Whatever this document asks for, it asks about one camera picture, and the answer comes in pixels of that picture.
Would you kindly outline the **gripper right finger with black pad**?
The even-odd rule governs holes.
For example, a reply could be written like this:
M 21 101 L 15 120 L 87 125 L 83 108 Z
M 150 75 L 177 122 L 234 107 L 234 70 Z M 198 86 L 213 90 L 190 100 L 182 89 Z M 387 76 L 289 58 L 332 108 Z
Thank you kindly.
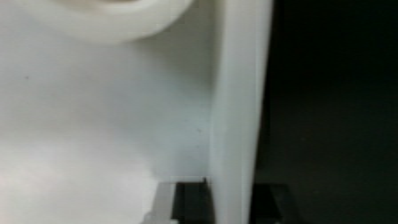
M 305 224 L 282 184 L 255 184 L 252 187 L 250 224 Z

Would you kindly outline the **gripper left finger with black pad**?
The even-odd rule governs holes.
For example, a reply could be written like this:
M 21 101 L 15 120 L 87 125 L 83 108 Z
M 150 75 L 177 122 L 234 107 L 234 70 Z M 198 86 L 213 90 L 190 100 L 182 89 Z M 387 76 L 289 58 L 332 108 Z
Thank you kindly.
M 213 224 L 213 192 L 206 179 L 158 184 L 140 224 Z

